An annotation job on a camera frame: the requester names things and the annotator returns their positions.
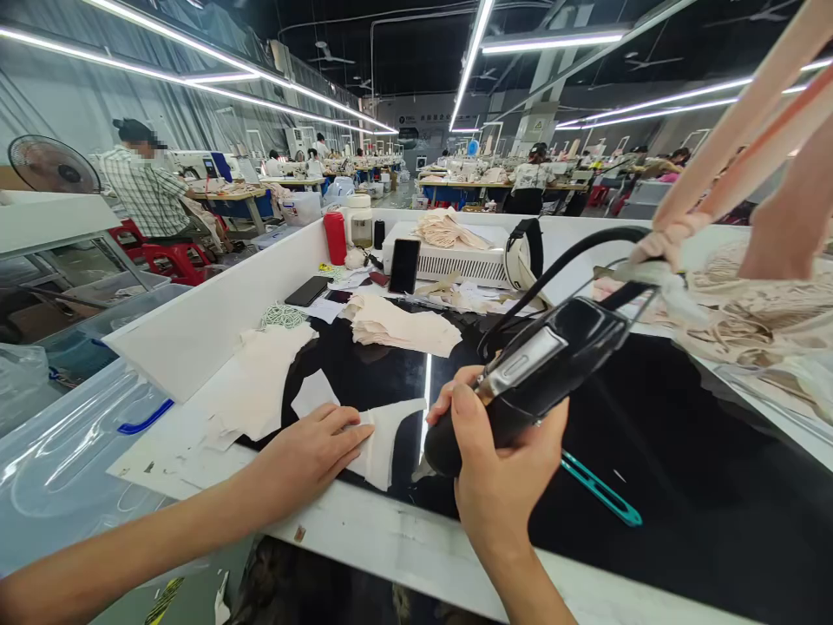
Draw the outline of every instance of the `red bottle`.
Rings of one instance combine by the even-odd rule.
[[[344,216],[336,211],[324,216],[324,230],[327,232],[327,247],[330,250],[330,262],[343,265],[347,258],[347,235],[344,232]]]

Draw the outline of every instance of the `hand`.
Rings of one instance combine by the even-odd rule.
[[[496,450],[486,409],[468,385],[480,374],[476,369],[461,369],[450,383],[451,418],[462,456],[457,509],[479,557],[522,554],[530,549],[529,516],[561,462],[569,402],[551,410],[540,427],[525,430],[514,448]],[[441,392],[429,419],[436,422],[434,409],[445,412],[446,401]]]
[[[373,426],[358,425],[355,408],[324,404],[276,436],[228,480],[252,529],[258,530],[316,499],[361,453]],[[346,425],[356,425],[347,430]]]

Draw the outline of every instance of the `electric fan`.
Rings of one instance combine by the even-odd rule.
[[[73,148],[41,135],[23,135],[9,144],[9,163],[36,191],[97,194],[102,190],[98,173]]]

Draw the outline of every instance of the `ceiling light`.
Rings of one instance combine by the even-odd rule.
[[[185,82],[190,82],[192,84],[204,84],[206,82],[243,82],[243,81],[250,81],[250,80],[257,80],[258,77],[255,74],[249,73],[240,73],[240,74],[216,74],[210,76],[193,76],[193,77],[186,77],[184,80]]]
[[[266,72],[263,69],[257,68],[254,65],[251,65],[250,63],[242,62],[232,56],[223,54],[219,50],[212,48],[211,46],[207,46],[204,43],[200,43],[196,39],[186,36],[180,33],[179,31],[170,28],[165,24],[160,23],[150,17],[144,16],[140,12],[130,9],[119,2],[114,2],[114,0],[84,0],[84,2],[92,4],[100,9],[109,11],[110,13],[114,13],[122,19],[137,24],[142,28],[152,30],[153,32],[157,33],[158,35],[162,35],[167,39],[172,39],[178,43],[186,45],[189,48],[198,50],[199,52],[211,56],[217,59],[218,61],[222,61],[231,65],[232,67],[241,69],[247,74],[255,74],[256,76],[266,81],[274,82],[275,84],[280,85],[281,87],[286,87],[287,89],[293,89],[295,91],[298,91],[299,93],[307,95],[315,100],[319,100],[320,102],[324,102],[329,106],[342,110],[345,113],[349,113],[350,115],[358,117],[359,119],[365,120],[366,122],[371,123],[374,126],[379,126],[381,128],[385,128],[386,130],[393,130],[393,128],[385,126],[381,122],[377,122],[372,117],[359,113],[358,111],[351,109],[348,106],[345,106],[341,102],[331,100],[326,95],[321,95],[315,91],[312,91],[305,87],[301,87],[299,84],[295,82],[287,81],[270,72]]]
[[[502,43],[484,43],[482,48],[483,54],[509,54],[511,52],[529,52],[530,50],[552,48],[578,48],[580,46],[600,45],[602,43],[616,43],[625,36],[625,33],[622,30],[615,33],[600,33],[586,36],[525,37],[523,39]]]
[[[469,42],[469,53],[466,55],[466,66],[462,70],[460,87],[457,89],[457,98],[454,100],[454,113],[451,114],[449,130],[454,128],[454,120],[457,118],[457,112],[460,110],[462,99],[466,95],[466,86],[469,84],[471,70],[475,66],[477,51],[480,49],[480,41],[483,39],[483,31],[486,30],[486,24],[489,23],[489,16],[492,14],[492,7],[494,5],[495,0],[480,0],[480,10],[475,19],[475,30]]]
[[[796,94],[801,93],[805,89],[807,89],[808,85],[797,85],[796,87],[790,87],[789,89],[785,89],[781,93],[784,95]],[[685,113],[686,111],[698,110],[698,109],[710,109],[711,107],[718,107],[718,106],[726,106],[728,104],[734,104],[740,98],[727,98],[725,100],[713,100],[711,102],[702,102],[701,104],[693,104],[692,106],[687,107],[679,107],[677,109],[670,109],[664,111],[657,111],[656,113],[646,113],[644,115],[635,115],[634,117],[623,117],[622,119],[611,120],[610,122],[599,122],[595,124],[587,124],[585,126],[557,126],[556,130],[587,130],[590,128],[598,128],[599,126],[613,126],[614,124],[618,123],[625,123],[625,122],[637,122],[638,120],[643,119],[650,119],[651,117],[662,117],[663,115],[675,115],[677,113]]]
[[[175,76],[173,74],[166,74],[165,72],[155,71],[153,69],[142,67],[141,65],[136,65],[129,62],[124,61],[117,61],[114,58],[109,56],[104,56],[100,54],[96,54],[95,52],[88,52],[87,50],[74,48],[72,46],[68,46],[63,43],[54,42],[50,39],[46,39],[40,36],[33,36],[28,33],[22,32],[20,30],[12,30],[5,27],[0,27],[0,36],[6,37],[9,39],[13,39],[15,41],[19,41],[21,43],[26,43],[28,45],[35,46],[41,49],[51,50],[53,52],[57,52],[59,54],[63,54],[65,56],[71,56],[73,58],[82,59],[84,61],[90,61],[92,63],[98,63],[100,65],[108,65],[109,67],[122,69],[124,71],[130,72],[132,74],[140,74],[142,76],[147,76],[149,78],[155,78],[157,80],[165,81],[165,82],[174,82],[176,84],[181,85],[182,87],[188,87],[190,89],[199,89],[200,91],[209,91],[211,93],[217,95],[223,95],[224,97],[231,98],[232,100],[239,100],[241,102],[249,102],[250,104],[254,104],[255,106],[265,107],[268,109],[278,110],[282,113],[287,113],[288,115],[294,115],[296,117],[303,117],[305,119],[311,119],[316,122],[322,122],[327,124],[333,124],[335,126],[341,126],[342,128],[349,128],[350,130],[359,130],[354,126],[350,126],[349,124],[345,124],[342,122],[336,122],[334,120],[328,119],[326,117],[322,117],[321,115],[314,115],[312,113],[306,113],[304,111],[299,111],[296,109],[292,109],[290,107],[282,106],[280,104],[276,104],[275,102],[269,102],[267,100],[260,100],[256,97],[251,97],[249,95],[237,93],[234,91],[225,91],[224,89],[216,89],[215,87],[209,87],[205,84],[201,84],[199,82],[192,82],[181,78],[180,76]]]
[[[820,69],[823,67],[827,67],[833,63],[833,59],[821,59],[819,61],[812,62],[810,65],[805,65],[801,68],[801,71],[812,71],[813,69]],[[612,111],[607,111],[606,113],[597,113],[596,115],[588,115],[587,117],[581,117],[580,119],[570,120],[569,122],[562,122],[558,124],[555,129],[561,130],[565,127],[570,127],[579,122],[590,122],[596,119],[602,119],[603,117],[610,117],[611,115],[624,115],[625,113],[630,113],[635,110],[640,109],[648,109],[653,106],[660,106],[662,104],[667,104],[669,102],[676,102],[677,100],[685,100],[686,98],[697,97],[698,95],[706,95],[710,93],[715,93],[717,91],[725,91],[727,89],[736,89],[737,87],[744,87],[752,82],[754,76],[747,76],[746,78],[738,78],[737,80],[729,81],[729,82],[721,82],[716,85],[712,85],[711,87],[703,87],[702,89],[695,89],[693,91],[685,91],[683,93],[677,95],[669,95],[668,97],[659,98],[658,100],[649,100],[648,102],[642,102],[640,104],[634,104],[633,106],[625,107],[623,109],[616,109]],[[784,91],[784,93],[796,93],[795,91]]]

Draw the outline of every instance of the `vent grille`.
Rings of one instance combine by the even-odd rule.
[[[502,262],[439,258],[424,254],[420,254],[419,256],[418,278],[444,278],[453,271],[459,271],[462,278],[493,280],[494,282],[507,281]]]

